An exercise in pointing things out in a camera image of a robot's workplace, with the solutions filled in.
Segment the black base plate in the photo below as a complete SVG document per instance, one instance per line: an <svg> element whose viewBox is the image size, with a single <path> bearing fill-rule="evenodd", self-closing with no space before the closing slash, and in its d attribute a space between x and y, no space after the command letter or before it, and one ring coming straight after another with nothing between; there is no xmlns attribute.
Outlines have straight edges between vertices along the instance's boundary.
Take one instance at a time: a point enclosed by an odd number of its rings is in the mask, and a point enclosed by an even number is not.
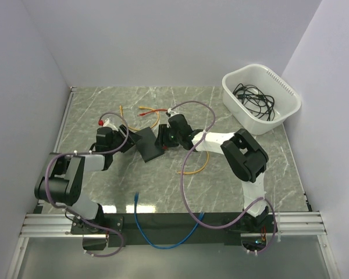
<svg viewBox="0 0 349 279"><path fill-rule="evenodd" d="M256 226L248 217L226 229L213 230L195 222L187 213L105 214L106 226L95 228L74 219L71 235L83 237L83 248L101 251L120 245L150 245L160 248L180 244L224 244L262 250L267 234L277 231L274 218L268 214Z"/></svg>

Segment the black network switch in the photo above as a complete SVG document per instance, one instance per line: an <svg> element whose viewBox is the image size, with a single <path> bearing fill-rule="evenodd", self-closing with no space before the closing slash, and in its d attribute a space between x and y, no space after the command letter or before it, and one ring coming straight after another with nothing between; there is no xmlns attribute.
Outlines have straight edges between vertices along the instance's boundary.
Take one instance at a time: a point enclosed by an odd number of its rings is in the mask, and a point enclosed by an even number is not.
<svg viewBox="0 0 349 279"><path fill-rule="evenodd" d="M150 127L146 127L136 132L138 140L136 147L145 163L162 156L165 151L156 146L156 136Z"/></svg>

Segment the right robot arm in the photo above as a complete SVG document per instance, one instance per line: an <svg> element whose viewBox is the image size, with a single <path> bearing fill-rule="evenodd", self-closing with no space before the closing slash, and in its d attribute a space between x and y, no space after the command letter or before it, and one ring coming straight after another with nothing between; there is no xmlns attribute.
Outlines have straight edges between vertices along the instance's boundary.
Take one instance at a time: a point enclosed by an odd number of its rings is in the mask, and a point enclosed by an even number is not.
<svg viewBox="0 0 349 279"><path fill-rule="evenodd" d="M183 174L186 162L180 170L180 192L189 215L197 224L213 229L226 229L238 223L244 217L244 225L251 232L259 231L265 224L269 213L269 203L265 199L263 180L269 161L268 154L244 128L234 133L212 133L209 128L193 129L183 114L175 114L167 124L158 128L155 145L165 149L182 146L188 151L185 159L192 152L213 152L226 158L233 174L242 182L244 207L242 213L234 220L221 225L212 226L203 223L191 211L184 193Z"/></svg>

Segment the aluminium rail frame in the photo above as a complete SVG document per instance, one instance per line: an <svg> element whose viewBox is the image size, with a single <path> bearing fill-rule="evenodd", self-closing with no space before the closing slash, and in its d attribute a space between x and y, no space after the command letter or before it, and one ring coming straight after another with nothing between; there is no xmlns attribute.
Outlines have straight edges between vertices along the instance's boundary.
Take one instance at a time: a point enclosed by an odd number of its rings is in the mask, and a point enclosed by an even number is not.
<svg viewBox="0 0 349 279"><path fill-rule="evenodd" d="M42 214L43 205L44 201L39 201L35 213L25 216L6 278L18 278L30 238L64 238L70 235L71 221L62 214Z"/></svg>

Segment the white plastic basin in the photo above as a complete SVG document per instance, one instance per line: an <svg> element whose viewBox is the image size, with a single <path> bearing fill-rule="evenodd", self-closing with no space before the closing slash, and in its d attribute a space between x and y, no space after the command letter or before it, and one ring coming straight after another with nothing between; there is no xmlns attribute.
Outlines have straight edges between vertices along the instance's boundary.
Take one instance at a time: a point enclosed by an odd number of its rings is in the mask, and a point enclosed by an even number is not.
<svg viewBox="0 0 349 279"><path fill-rule="evenodd" d="M251 134L281 125L301 107L300 96L270 68L251 64L222 79L223 103Z"/></svg>

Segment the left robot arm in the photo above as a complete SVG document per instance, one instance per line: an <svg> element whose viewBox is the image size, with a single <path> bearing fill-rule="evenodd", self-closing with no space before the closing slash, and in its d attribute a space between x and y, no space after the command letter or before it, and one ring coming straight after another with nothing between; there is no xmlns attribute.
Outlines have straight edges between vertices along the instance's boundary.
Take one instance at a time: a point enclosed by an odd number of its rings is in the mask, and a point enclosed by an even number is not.
<svg viewBox="0 0 349 279"><path fill-rule="evenodd" d="M84 173L107 170L115 152L128 151L142 138L125 126L105 126L97 129L88 152L50 153L34 187L35 197L81 218L91 233L101 232L106 226L102 206L81 194Z"/></svg>

